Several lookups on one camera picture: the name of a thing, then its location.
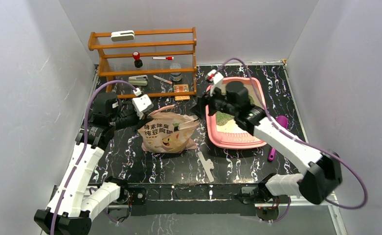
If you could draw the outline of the cat litter bag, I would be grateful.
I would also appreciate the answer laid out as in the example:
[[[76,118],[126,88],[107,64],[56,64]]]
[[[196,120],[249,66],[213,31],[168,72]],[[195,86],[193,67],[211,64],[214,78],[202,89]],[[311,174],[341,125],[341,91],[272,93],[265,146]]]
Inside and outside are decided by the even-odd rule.
[[[174,107],[168,105],[151,112],[137,130],[142,136],[144,151],[176,154],[197,148],[191,137],[200,124],[199,119],[174,113],[171,111]]]

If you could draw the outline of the pink cat litter box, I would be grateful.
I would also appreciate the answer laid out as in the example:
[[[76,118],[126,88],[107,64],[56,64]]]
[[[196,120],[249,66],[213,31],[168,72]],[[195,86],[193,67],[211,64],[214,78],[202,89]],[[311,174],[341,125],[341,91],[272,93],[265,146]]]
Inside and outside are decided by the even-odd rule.
[[[225,94],[226,84],[240,81],[248,90],[249,99],[252,104],[261,106],[259,99],[255,95],[255,90],[260,93],[264,100],[261,83],[258,79],[254,79],[254,84],[251,84],[249,78],[243,77],[228,77],[223,79],[221,86],[222,94]],[[243,131],[234,121],[234,117],[221,112],[216,112],[212,116],[206,116],[206,125],[209,139],[211,142],[220,148],[225,149],[254,149],[266,145],[266,142],[260,140],[248,132]]]

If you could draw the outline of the grey bag sealing clip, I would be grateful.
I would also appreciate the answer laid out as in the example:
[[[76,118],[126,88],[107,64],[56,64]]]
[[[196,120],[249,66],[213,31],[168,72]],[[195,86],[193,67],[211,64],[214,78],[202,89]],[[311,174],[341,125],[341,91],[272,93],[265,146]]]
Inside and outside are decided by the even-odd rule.
[[[203,166],[204,171],[208,177],[209,182],[210,183],[214,182],[214,177],[213,177],[212,172],[211,172],[211,170],[214,169],[213,162],[210,159],[205,159],[202,152],[197,152],[197,156],[202,163],[202,166]]]

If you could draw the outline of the orange wooden shelf rack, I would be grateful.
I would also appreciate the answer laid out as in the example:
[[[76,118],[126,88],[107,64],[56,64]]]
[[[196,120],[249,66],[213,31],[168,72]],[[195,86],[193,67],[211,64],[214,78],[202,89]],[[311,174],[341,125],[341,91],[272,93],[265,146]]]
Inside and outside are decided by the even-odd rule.
[[[135,39],[113,42],[110,32],[92,32],[88,41],[90,51],[99,54],[98,75],[108,81],[117,76],[170,74],[181,71],[192,73],[192,84],[189,91],[178,95],[196,95],[197,62],[196,28],[154,29],[135,32]],[[143,66],[136,68],[132,53],[138,51]],[[155,56],[174,56],[174,60],[154,60]],[[173,63],[181,65],[182,69],[171,70]]]

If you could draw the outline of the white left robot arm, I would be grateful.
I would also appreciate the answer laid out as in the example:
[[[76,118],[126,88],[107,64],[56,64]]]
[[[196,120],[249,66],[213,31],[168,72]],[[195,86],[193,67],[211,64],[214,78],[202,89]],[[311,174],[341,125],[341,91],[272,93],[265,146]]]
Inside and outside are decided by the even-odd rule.
[[[48,235],[87,235],[93,220],[111,203],[123,204],[130,194],[125,180],[108,177],[86,196],[95,166],[104,155],[116,130],[137,127],[153,103],[139,94],[124,103],[113,93],[98,93],[75,139],[66,173],[45,209],[34,215],[36,224]]]

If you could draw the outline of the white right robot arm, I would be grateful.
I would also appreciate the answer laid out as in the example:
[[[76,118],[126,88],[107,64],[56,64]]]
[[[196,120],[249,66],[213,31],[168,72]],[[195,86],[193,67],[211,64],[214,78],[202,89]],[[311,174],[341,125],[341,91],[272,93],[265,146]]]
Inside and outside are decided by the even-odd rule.
[[[197,97],[191,112],[198,118],[212,116],[218,111],[233,116],[242,130],[275,148],[299,171],[289,175],[271,173],[264,178],[257,189],[262,201],[270,203],[280,195],[295,195],[319,205],[341,184],[340,163],[329,154],[300,143],[286,129],[277,129],[263,108],[251,104],[242,82],[233,81],[225,90],[225,94],[219,88],[204,92]]]

